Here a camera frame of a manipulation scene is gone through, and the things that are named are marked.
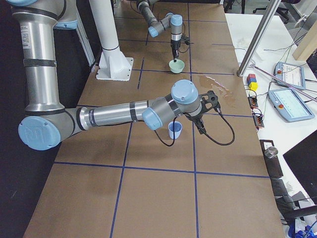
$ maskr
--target metal cylinder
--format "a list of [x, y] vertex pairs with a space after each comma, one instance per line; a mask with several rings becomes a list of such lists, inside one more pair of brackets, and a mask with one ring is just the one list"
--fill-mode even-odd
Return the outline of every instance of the metal cylinder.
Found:
[[264, 16], [262, 17], [261, 22], [259, 23], [259, 26], [254, 34], [254, 37], [248, 47], [246, 55], [244, 56], [242, 63], [238, 69], [237, 74], [239, 77], [242, 77], [247, 68], [249, 67], [250, 61], [252, 60], [252, 57], [257, 50], [261, 38], [263, 37], [263, 34], [265, 33], [265, 30], [267, 29], [280, 3], [281, 0], [271, 0], [269, 2], [264, 13]]
[[27, 112], [44, 112], [64, 109], [59, 102], [53, 26], [54, 18], [15, 12], [20, 23], [24, 66], [26, 67], [30, 104]]
[[277, 153], [278, 150], [274, 146], [270, 146], [264, 151], [265, 156], [269, 159], [272, 159], [275, 156], [277, 156]]

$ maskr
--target black ring band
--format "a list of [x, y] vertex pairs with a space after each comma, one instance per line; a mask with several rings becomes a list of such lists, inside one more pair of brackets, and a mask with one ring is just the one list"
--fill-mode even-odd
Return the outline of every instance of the black ring band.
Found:
[[168, 94], [165, 97], [167, 103], [169, 104], [170, 108], [172, 109], [172, 111], [174, 112], [175, 116], [179, 116], [182, 114], [180, 108], [178, 107], [178, 105], [176, 104], [176, 102], [174, 101], [174, 99], [172, 98], [171, 94]]
[[130, 103], [130, 115], [134, 122], [138, 121], [137, 114], [135, 112], [135, 102]]
[[95, 121], [94, 112], [95, 112], [94, 108], [89, 110], [89, 122], [91, 126], [96, 127], [98, 125], [96, 124], [96, 121]]
[[39, 67], [39, 66], [48, 66], [56, 67], [56, 61], [49, 59], [24, 59], [24, 67]]
[[76, 112], [76, 121], [77, 121], [78, 127], [79, 127], [81, 130], [85, 130], [85, 129], [83, 128], [83, 126], [81, 125], [80, 117], [79, 117], [81, 109], [82, 109], [82, 107], [77, 109], [77, 112]]
[[45, 11], [41, 9], [36, 9], [36, 8], [31, 8], [31, 7], [25, 7], [25, 6], [20, 6], [20, 7], [13, 7], [12, 8], [12, 13], [18, 13], [18, 12], [27, 12], [27, 13], [34, 13], [34, 14], [39, 14], [39, 15], [44, 15], [51, 17], [55, 20], [57, 20], [57, 15], [50, 12], [50, 11]]
[[53, 111], [39, 111], [39, 112], [34, 112], [34, 111], [25, 111], [25, 114], [28, 116], [49, 116], [49, 115], [56, 115], [65, 112], [65, 108], [63, 109], [58, 109], [58, 110], [53, 110]]
[[110, 50], [105, 49], [104, 47], [103, 47], [103, 49], [106, 50], [106, 51], [113, 51], [113, 50], [117, 49], [118, 47], [119, 47], [119, 45], [116, 48], [113, 48], [113, 49], [110, 49]]

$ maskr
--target white table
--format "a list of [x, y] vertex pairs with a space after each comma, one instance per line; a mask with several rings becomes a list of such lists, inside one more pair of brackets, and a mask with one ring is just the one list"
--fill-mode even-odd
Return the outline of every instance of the white table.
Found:
[[[250, 44], [253, 35], [258, 27], [261, 20], [261, 15], [249, 15], [249, 14], [226, 14], [226, 19], [228, 22], [231, 38], [234, 47], [236, 48], [236, 56], [238, 62], [242, 62], [242, 59], [246, 53], [248, 45]], [[286, 48], [290, 46], [293, 39], [289, 35], [285, 25], [279, 18], [279, 16], [274, 16], [269, 27], [267, 28], [260, 44], [257, 49], [256, 54], [253, 57], [257, 67], [273, 74], [273, 70], [278, 61], [285, 61], [286, 55], [282, 58], [286, 50], [279, 51], [264, 51], [264, 49], [276, 50], [281, 48]], [[295, 51], [296, 45], [293, 45], [289, 56], [287, 58], [288, 63], [295, 65], [302, 65], [306, 63], [305, 61], [296, 61], [292, 57], [292, 53]], [[306, 64], [304, 66], [305, 78], [310, 80], [316, 80], [314, 74]], [[254, 73], [258, 82], [257, 94], [266, 93], [268, 90], [268, 84], [271, 79], [257, 71], [256, 69], [250, 68], [246, 71], [243, 81], [247, 84], [247, 76], [249, 73]], [[306, 82], [306, 87], [311, 90], [317, 91], [317, 83]], [[272, 83], [270, 90], [282, 88]], [[317, 97], [317, 94], [305, 91], [310, 95]], [[264, 96], [258, 97], [259, 108], [264, 113], [265, 108]], [[293, 195], [299, 191], [303, 192], [306, 196], [307, 193], [304, 191], [303, 187], [300, 185], [288, 165], [286, 164], [283, 154], [302, 141], [304, 138], [309, 136], [317, 129], [317, 103], [309, 102], [307, 106], [316, 115], [314, 119], [298, 121], [287, 123], [285, 122], [277, 110], [273, 107], [273, 104], [269, 99], [266, 102], [266, 110], [264, 113], [264, 126], [258, 131], [259, 139], [273, 140], [275, 147], [278, 149], [278, 158], [282, 167], [284, 177], [282, 178], [290, 195]]]

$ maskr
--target gray robot arm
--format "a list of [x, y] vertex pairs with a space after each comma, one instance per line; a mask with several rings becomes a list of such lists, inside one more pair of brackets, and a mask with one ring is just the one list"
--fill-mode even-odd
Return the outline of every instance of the gray robot arm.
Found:
[[148, 24], [148, 31], [152, 37], [156, 37], [166, 29], [171, 28], [170, 46], [174, 62], [179, 57], [179, 47], [181, 42], [189, 45], [189, 38], [182, 34], [183, 18], [181, 15], [168, 13], [165, 18], [158, 20], [152, 13], [150, 5], [158, 0], [138, 0], [137, 9], [145, 18]]
[[213, 91], [198, 95], [195, 85], [182, 79], [173, 85], [171, 93], [165, 97], [100, 108], [66, 109], [54, 115], [29, 116], [22, 120], [18, 131], [21, 140], [36, 150], [50, 149], [92, 127], [144, 121], [151, 130], [156, 130], [182, 115], [192, 120], [201, 132], [204, 130], [203, 113], [212, 108], [220, 108]]

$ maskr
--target robot arm blue cap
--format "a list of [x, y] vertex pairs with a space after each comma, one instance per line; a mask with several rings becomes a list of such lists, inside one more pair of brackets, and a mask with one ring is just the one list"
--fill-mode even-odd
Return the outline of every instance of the robot arm blue cap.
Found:
[[37, 2], [37, 0], [6, 0], [6, 1], [13, 6], [28, 6]]

